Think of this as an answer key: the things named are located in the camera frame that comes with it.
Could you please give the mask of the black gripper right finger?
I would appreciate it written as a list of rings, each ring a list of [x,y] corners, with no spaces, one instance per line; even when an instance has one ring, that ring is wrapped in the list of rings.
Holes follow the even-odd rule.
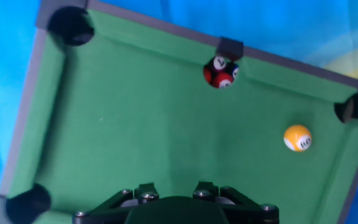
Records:
[[[257,204],[230,186],[198,182],[193,198],[213,202],[229,223],[279,224],[279,209],[269,203]]]

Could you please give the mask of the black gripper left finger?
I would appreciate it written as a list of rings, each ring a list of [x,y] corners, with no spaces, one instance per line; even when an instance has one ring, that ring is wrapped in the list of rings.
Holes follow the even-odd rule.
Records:
[[[138,188],[124,189],[88,212],[73,215],[72,224],[124,223],[138,205],[160,198],[154,183],[140,184]]]

